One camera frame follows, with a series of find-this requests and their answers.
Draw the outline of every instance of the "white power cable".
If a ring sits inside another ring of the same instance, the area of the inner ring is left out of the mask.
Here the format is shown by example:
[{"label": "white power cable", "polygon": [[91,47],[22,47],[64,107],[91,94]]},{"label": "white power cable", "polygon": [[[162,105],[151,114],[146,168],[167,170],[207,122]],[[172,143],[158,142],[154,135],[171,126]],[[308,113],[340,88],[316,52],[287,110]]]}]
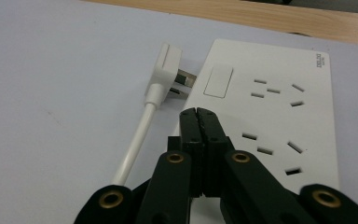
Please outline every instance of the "white power cable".
[{"label": "white power cable", "polygon": [[145,112],[131,140],[127,154],[112,180],[113,185],[123,186],[125,184],[142,143],[145,140],[153,115],[167,96],[175,80],[181,55],[182,51],[176,47],[172,47],[168,44],[162,46],[153,75],[148,84],[145,98]]}]

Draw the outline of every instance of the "metal grommet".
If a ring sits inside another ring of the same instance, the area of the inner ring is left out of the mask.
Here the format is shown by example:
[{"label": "metal grommet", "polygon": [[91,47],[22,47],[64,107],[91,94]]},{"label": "metal grommet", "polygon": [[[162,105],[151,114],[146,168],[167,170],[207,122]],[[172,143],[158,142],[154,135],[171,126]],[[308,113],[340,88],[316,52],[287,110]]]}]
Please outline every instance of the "metal grommet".
[{"label": "metal grommet", "polygon": [[341,206],[341,200],[334,194],[324,189],[318,189],[312,192],[313,199],[327,207],[337,208]]},{"label": "metal grommet", "polygon": [[184,159],[185,157],[180,154],[170,154],[167,156],[167,160],[172,163],[179,163],[182,162]]},{"label": "metal grommet", "polygon": [[117,190],[107,191],[100,198],[100,206],[102,208],[114,208],[121,204],[124,200],[123,194]]},{"label": "metal grommet", "polygon": [[251,158],[243,152],[234,153],[232,159],[237,162],[248,162],[251,160]]}]

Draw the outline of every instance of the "power strip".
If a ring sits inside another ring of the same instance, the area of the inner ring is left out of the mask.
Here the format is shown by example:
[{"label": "power strip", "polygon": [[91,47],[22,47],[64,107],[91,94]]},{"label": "power strip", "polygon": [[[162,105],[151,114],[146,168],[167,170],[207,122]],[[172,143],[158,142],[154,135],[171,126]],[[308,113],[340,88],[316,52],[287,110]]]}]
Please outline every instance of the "power strip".
[{"label": "power strip", "polygon": [[328,54],[215,40],[190,107],[215,112],[234,147],[292,192],[314,183],[338,189]]}]

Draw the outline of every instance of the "wooden surface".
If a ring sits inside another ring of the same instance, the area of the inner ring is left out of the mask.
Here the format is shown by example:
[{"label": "wooden surface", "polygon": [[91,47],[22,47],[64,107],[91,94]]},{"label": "wooden surface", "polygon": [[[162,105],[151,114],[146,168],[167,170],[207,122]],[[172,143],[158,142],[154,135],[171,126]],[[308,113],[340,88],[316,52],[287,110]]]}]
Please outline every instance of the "wooden surface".
[{"label": "wooden surface", "polygon": [[238,0],[88,0],[358,44],[358,13]]}]

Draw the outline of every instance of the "hole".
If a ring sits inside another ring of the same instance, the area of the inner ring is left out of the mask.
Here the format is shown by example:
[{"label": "hole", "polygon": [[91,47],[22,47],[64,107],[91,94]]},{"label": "hole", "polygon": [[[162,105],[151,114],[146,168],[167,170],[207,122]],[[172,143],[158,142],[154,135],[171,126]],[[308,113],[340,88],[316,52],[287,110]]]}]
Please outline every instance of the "hole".
[{"label": "hole", "polygon": [[290,213],[283,213],[280,216],[281,221],[284,224],[297,224],[298,222],[298,218]]},{"label": "hole", "polygon": [[312,192],[313,199],[327,207],[337,208],[341,206],[339,198],[327,190],[319,189]]},{"label": "hole", "polygon": [[267,84],[266,80],[261,80],[261,79],[255,79],[255,82],[261,83],[261,84]]},{"label": "hole", "polygon": [[232,159],[237,162],[248,162],[250,160],[250,158],[242,152],[237,152],[232,155]]},{"label": "hole", "polygon": [[303,88],[301,88],[300,86],[293,84],[292,87],[294,87],[295,89],[297,89],[298,91],[304,91]]},{"label": "hole", "polygon": [[256,135],[249,134],[249,133],[243,133],[243,134],[242,134],[242,137],[248,138],[248,139],[251,139],[251,140],[257,140],[257,136],[256,136]]},{"label": "hole", "polygon": [[263,94],[260,94],[260,93],[254,93],[254,92],[252,92],[251,95],[254,96],[254,97],[258,97],[258,98],[264,98],[264,95],[263,95]]},{"label": "hole", "polygon": [[114,208],[123,202],[123,194],[117,190],[110,190],[103,194],[100,198],[100,206],[102,208]]},{"label": "hole", "polygon": [[104,198],[105,203],[114,203],[117,200],[118,200],[118,196],[116,194],[111,194],[106,196],[106,198]]},{"label": "hole", "polygon": [[273,93],[277,93],[277,94],[280,94],[280,93],[281,93],[281,91],[274,90],[274,89],[267,89],[267,91],[273,92]]},{"label": "hole", "polygon": [[168,155],[167,160],[172,163],[179,163],[183,161],[185,158],[182,155],[179,154],[171,154]]},{"label": "hole", "polygon": [[298,145],[296,145],[292,142],[288,142],[287,146],[291,147],[292,149],[294,149],[296,152],[298,152],[300,154],[304,151],[301,147],[299,147]]},{"label": "hole", "polygon": [[170,88],[170,91],[173,92],[173,93],[175,93],[175,94],[180,95],[180,92],[179,92],[179,90],[177,90],[177,89]]},{"label": "hole", "polygon": [[158,213],[153,215],[152,223],[153,224],[168,224],[170,222],[170,217],[165,213]]},{"label": "hole", "polygon": [[257,148],[257,151],[258,152],[261,152],[261,153],[264,153],[264,154],[268,154],[268,155],[271,155],[273,154],[274,151],[272,151],[271,149],[267,149],[267,148],[264,148],[264,147],[258,147]]},{"label": "hole", "polygon": [[294,169],[285,170],[285,172],[286,172],[287,175],[297,175],[297,174],[302,173],[300,167],[294,168]]},{"label": "hole", "polygon": [[299,106],[299,105],[303,105],[303,104],[304,104],[304,102],[298,101],[298,102],[292,102],[290,105],[291,106]]}]

